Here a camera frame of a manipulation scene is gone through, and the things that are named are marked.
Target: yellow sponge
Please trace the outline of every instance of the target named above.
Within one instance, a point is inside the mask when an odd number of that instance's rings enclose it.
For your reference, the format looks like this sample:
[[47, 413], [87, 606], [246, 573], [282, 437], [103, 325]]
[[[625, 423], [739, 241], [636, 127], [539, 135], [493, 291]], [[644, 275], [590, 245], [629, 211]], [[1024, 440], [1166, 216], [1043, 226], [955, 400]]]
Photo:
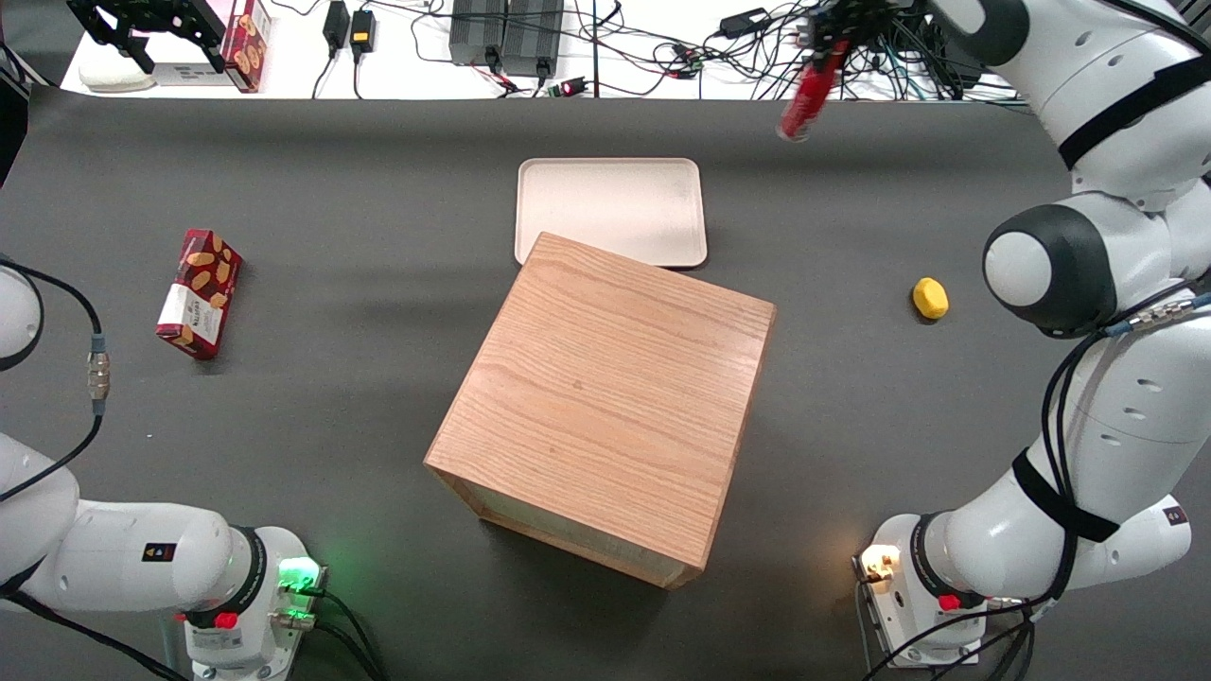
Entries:
[[951, 302], [946, 298], [946, 288], [928, 276], [913, 287], [912, 302], [925, 319], [942, 319], [951, 309]]

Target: black strap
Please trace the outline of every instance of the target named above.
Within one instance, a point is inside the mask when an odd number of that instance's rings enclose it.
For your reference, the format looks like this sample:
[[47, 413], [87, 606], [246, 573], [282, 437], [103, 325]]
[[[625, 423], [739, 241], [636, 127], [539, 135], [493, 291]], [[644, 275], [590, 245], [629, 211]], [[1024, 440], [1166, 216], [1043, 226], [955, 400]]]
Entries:
[[248, 576], [245, 578], [243, 584], [236, 589], [235, 594], [231, 594], [231, 597], [226, 602], [207, 611], [185, 611], [185, 619], [199, 629], [213, 629], [214, 618], [224, 612], [243, 614], [243, 611], [248, 610], [253, 599], [260, 593], [260, 585], [265, 582], [265, 572], [269, 563], [265, 543], [260, 540], [257, 531], [251, 527], [233, 525], [231, 530], [243, 534], [248, 540], [248, 550], [252, 551], [252, 565], [248, 566]]
[[926, 513], [920, 516], [917, 526], [912, 528], [912, 536], [908, 539], [908, 549], [912, 551], [913, 567], [917, 568], [917, 577], [920, 579], [920, 583], [925, 585], [925, 590], [935, 597], [945, 595], [958, 596], [959, 607], [974, 608], [985, 602], [985, 597], [975, 591], [959, 591], [952, 589], [951, 585], [942, 579], [942, 576], [934, 571], [934, 566], [929, 563], [929, 556], [925, 555], [925, 531], [929, 530], [929, 525], [934, 522], [934, 519], [940, 515], [942, 514]]
[[1026, 458], [1026, 450], [1022, 450], [1022, 453], [1014, 459], [1014, 475], [1017, 476], [1017, 483], [1022, 486], [1022, 492], [1026, 492], [1034, 505], [1068, 532], [1075, 532], [1078, 537], [1098, 544], [1118, 532], [1118, 523], [1069, 504], [1068, 499], [1052, 490], [1051, 485], [1031, 465], [1029, 459]]
[[1085, 125], [1060, 144], [1060, 156], [1072, 170], [1077, 161], [1143, 115], [1189, 93], [1211, 80], [1211, 56], [1195, 57], [1180, 64], [1165, 67], [1153, 74], [1153, 79], [1089, 119]]
[[25, 582], [29, 582], [29, 578], [33, 577], [35, 572], [38, 572], [38, 567], [42, 565], [44, 560], [46, 560], [46, 556], [38, 559], [38, 562], [18, 572], [17, 574], [13, 574], [12, 578], [5, 582], [4, 584], [0, 584], [0, 601], [8, 600], [13, 595], [16, 595], [17, 591], [19, 591], [21, 588], [25, 585]]

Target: wooden cube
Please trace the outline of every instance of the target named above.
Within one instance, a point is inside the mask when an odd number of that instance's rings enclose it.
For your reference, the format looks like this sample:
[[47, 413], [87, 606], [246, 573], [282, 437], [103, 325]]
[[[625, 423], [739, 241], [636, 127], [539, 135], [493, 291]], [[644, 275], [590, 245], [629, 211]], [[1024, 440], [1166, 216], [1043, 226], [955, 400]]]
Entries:
[[425, 465], [484, 520], [681, 586], [706, 567], [774, 314], [544, 234]]

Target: white tray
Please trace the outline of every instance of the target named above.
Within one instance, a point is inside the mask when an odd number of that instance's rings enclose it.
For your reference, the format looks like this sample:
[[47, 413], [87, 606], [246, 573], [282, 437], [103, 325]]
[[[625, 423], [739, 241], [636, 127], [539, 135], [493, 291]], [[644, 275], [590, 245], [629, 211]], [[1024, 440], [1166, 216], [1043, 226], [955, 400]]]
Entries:
[[658, 267], [706, 261], [702, 182], [689, 159], [530, 159], [517, 171], [513, 257], [550, 231]]

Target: green led light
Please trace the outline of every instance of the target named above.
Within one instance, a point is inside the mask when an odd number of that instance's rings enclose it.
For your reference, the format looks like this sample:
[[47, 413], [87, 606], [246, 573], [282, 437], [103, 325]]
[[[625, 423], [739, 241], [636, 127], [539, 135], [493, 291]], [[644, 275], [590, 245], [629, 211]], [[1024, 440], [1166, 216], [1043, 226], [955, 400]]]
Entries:
[[303, 556], [286, 559], [277, 566], [277, 584], [293, 589], [316, 586], [320, 582], [320, 563]]

